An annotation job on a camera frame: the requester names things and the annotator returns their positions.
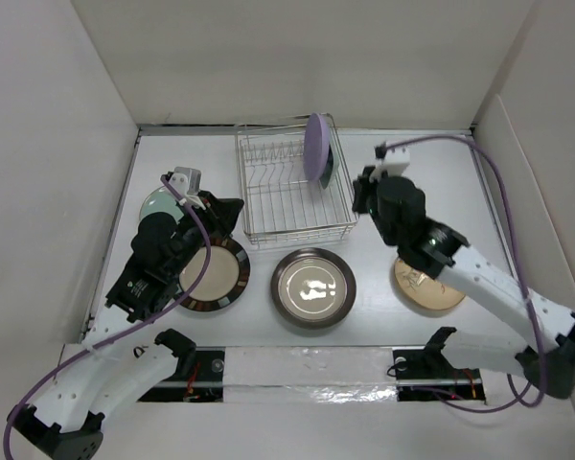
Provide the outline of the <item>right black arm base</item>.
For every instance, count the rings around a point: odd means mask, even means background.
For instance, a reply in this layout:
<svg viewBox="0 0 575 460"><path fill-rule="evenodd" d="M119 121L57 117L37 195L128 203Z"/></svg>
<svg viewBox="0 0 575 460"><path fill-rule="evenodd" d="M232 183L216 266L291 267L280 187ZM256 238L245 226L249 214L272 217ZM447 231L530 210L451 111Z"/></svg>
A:
<svg viewBox="0 0 575 460"><path fill-rule="evenodd" d="M386 375L393 378L399 402L465 402L486 400L478 369L457 369L424 348L395 348Z"/></svg>

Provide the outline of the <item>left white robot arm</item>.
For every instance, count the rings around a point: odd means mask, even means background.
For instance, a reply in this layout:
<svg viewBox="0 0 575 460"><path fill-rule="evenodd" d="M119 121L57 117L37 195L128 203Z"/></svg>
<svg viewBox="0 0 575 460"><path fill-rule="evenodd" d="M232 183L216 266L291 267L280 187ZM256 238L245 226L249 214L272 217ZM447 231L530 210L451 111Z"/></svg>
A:
<svg viewBox="0 0 575 460"><path fill-rule="evenodd" d="M156 383L192 374L196 344L172 328L156 334L133 363L119 365L152 323L191 295L179 285L181 272L213 240L231 236L244 203L201 191L195 199L181 197L175 206L184 214L180 220L154 213L140 221L131 254L81 350L44 376L11 410L2 438L6 458L12 458L11 435L17 431L51 459L90 459L112 415Z"/></svg>

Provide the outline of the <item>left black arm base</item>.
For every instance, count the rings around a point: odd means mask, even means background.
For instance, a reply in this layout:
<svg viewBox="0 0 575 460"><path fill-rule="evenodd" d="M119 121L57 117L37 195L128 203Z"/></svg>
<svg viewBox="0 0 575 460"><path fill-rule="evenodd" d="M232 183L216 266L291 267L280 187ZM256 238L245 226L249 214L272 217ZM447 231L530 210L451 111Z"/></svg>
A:
<svg viewBox="0 0 575 460"><path fill-rule="evenodd" d="M197 349L180 359L175 372L155 384L140 403L221 403L223 401L224 348Z"/></svg>

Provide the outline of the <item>brown rimmed deep plate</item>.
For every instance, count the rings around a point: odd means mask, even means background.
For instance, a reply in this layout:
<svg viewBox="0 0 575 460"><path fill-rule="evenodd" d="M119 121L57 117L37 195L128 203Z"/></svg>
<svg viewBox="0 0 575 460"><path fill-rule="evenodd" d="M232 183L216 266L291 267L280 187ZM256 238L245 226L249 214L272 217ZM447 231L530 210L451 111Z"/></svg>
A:
<svg viewBox="0 0 575 460"><path fill-rule="evenodd" d="M357 297L357 281L337 254L323 248L302 248L276 265L270 296L275 310L289 324L322 330L349 314Z"/></svg>

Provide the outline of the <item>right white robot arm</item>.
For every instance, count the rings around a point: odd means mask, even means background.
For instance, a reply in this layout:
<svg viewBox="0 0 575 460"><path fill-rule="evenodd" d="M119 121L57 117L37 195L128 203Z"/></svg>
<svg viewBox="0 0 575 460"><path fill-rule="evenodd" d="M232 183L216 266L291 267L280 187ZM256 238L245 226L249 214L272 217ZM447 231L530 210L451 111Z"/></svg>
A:
<svg viewBox="0 0 575 460"><path fill-rule="evenodd" d="M426 215L426 196L408 178L367 166L353 182L353 209L367 214L399 258L464 293L514 330L516 345L468 338L453 327L426 344L424 366L435 377L475 367L526 379L543 394L566 400L575 389L575 310L559 305L495 267L451 227Z"/></svg>

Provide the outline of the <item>beige bird pattern plate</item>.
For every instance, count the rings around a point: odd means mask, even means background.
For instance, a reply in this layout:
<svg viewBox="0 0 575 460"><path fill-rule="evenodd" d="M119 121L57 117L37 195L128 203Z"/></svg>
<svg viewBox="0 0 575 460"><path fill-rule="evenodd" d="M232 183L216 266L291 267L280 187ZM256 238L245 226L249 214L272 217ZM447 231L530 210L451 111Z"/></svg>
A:
<svg viewBox="0 0 575 460"><path fill-rule="evenodd" d="M466 298L465 293L430 278L402 259L394 262L393 277L404 296L428 311L449 311Z"/></svg>

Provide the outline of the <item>rectangular light green plate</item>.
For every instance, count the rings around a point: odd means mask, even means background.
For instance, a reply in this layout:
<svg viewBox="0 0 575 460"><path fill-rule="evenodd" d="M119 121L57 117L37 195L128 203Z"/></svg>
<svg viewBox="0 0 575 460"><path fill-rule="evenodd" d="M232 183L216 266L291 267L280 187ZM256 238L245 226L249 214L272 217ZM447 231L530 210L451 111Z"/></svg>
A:
<svg viewBox="0 0 575 460"><path fill-rule="evenodd" d="M323 190L326 190L334 177L335 169L334 151L332 148L328 149L327 160L322 174L319 177L319 184Z"/></svg>

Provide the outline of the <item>purple round plate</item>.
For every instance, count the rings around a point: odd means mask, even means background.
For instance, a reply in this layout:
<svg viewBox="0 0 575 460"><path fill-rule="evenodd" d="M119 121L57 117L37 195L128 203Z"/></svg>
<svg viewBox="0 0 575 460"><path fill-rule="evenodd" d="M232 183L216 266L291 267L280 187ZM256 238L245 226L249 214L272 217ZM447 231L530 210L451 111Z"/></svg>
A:
<svg viewBox="0 0 575 460"><path fill-rule="evenodd" d="M309 182L317 181L322 174L330 146L330 128L319 113L309 116L303 145L303 167Z"/></svg>

